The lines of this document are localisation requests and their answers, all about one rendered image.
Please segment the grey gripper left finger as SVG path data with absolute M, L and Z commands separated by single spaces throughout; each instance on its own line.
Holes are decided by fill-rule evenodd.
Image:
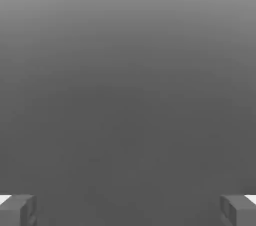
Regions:
M 35 195 L 0 195 L 0 226 L 38 226 Z

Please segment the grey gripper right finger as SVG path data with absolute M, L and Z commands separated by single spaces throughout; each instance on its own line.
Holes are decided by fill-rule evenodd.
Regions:
M 256 195 L 221 195 L 223 226 L 256 226 Z

